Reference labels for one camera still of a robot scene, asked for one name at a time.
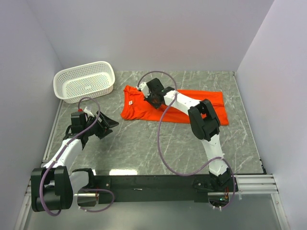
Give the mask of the orange t-shirt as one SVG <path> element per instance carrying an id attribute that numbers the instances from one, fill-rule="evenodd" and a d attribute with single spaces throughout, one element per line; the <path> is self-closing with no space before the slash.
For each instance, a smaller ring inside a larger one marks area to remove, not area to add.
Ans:
<path id="1" fill-rule="evenodd" d="M 222 92 L 210 92 L 200 90 L 178 90 L 181 94 L 188 96 L 196 100 L 208 99 L 211 101 L 221 125 L 229 125 L 223 93 Z M 159 121 L 166 105 L 162 105 L 160 108 L 155 109 L 147 101 L 144 100 L 142 92 L 138 91 L 135 87 L 127 85 L 124 89 L 124 108 L 121 112 L 121 117 L 125 120 L 146 120 L 146 121 Z M 171 123 L 189 123 L 188 115 L 179 111 L 176 108 L 170 108 L 163 118 L 164 122 Z"/>

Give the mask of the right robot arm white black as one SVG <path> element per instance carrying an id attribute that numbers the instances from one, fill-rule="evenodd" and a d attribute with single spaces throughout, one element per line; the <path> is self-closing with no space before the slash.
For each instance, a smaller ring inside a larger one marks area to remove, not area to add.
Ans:
<path id="1" fill-rule="evenodd" d="M 192 99 L 179 93 L 176 85 L 174 88 L 165 88 L 157 78 L 149 82 L 139 83 L 137 89 L 143 93 L 144 99 L 154 108 L 166 105 L 166 109 L 162 113 L 158 123 L 157 147 L 160 158 L 169 171 L 179 176 L 192 176 L 208 166 L 211 187 L 215 191 L 222 191 L 229 182 L 235 183 L 233 172 L 224 159 L 220 143 L 219 133 L 221 123 L 210 100 L 204 99 L 200 101 Z M 188 116 L 192 133 L 201 141 L 204 147 L 208 162 L 194 172 L 186 174 L 176 172 L 167 164 L 161 152 L 161 124 L 170 108 L 175 108 Z"/>

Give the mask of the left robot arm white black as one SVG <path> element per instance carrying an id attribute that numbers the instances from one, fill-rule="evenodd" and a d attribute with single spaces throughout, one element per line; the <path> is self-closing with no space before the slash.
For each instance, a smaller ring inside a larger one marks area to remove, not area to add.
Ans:
<path id="1" fill-rule="evenodd" d="M 82 190 L 89 193 L 97 188 L 92 169 L 77 169 L 72 173 L 69 169 L 90 136 L 102 139 L 118 125 L 117 121 L 101 112 L 94 115 L 79 109 L 71 114 L 71 124 L 66 129 L 60 149 L 48 163 L 31 172 L 31 206 L 34 212 L 49 211 L 56 216 L 71 207 L 75 193 Z"/>

